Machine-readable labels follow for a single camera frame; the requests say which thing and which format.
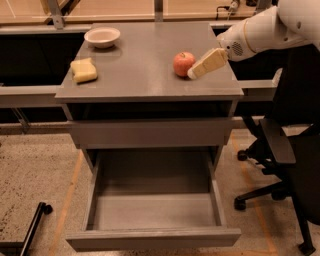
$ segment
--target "speckled floor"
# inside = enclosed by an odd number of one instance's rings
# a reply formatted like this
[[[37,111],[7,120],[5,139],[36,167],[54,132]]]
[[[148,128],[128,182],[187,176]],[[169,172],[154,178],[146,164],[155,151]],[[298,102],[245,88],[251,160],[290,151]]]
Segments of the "speckled floor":
[[[143,250],[77,253],[66,242],[68,232],[81,229],[91,179],[82,154],[63,128],[0,126],[0,242],[23,241],[40,201],[54,211],[42,218],[29,250],[31,256],[240,256],[301,255],[302,238],[290,199],[272,201],[270,196],[251,200],[245,212],[233,209],[235,196],[274,181],[263,176],[253,162],[241,162],[236,152],[253,137],[246,129],[233,130],[216,171],[229,227],[242,235],[233,247],[179,250]],[[310,225],[315,254],[320,255],[320,227]]]

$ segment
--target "bowl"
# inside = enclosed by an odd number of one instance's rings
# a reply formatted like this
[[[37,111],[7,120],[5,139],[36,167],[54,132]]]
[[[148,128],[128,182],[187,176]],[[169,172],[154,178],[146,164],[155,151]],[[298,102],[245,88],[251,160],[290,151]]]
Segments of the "bowl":
[[[97,48],[109,48],[119,37],[120,31],[109,27],[94,28],[84,35],[84,39]]]

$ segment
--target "cabinet top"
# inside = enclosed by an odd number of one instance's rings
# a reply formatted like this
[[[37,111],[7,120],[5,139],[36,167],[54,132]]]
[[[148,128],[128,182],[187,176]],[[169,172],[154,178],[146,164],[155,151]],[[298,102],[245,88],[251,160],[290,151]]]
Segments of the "cabinet top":
[[[173,58],[181,51],[199,59],[219,47],[208,22],[95,24],[120,30],[115,46],[97,49],[84,41],[76,59],[91,57],[94,81],[77,84],[69,69],[56,99],[68,102],[233,100],[242,95],[229,64],[197,80],[178,77]]]

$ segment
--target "open drawer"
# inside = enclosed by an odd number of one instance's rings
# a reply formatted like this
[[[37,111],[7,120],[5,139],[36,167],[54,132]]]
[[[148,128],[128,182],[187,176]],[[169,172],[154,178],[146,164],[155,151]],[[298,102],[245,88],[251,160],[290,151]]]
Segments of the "open drawer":
[[[100,150],[77,251],[232,246],[208,147]]]

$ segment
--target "apple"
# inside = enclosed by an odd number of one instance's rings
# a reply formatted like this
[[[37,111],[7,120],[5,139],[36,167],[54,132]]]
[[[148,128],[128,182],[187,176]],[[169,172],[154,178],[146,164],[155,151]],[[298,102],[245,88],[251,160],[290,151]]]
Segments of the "apple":
[[[181,77],[188,76],[188,70],[196,62],[196,58],[190,52],[180,52],[173,59],[174,72]]]

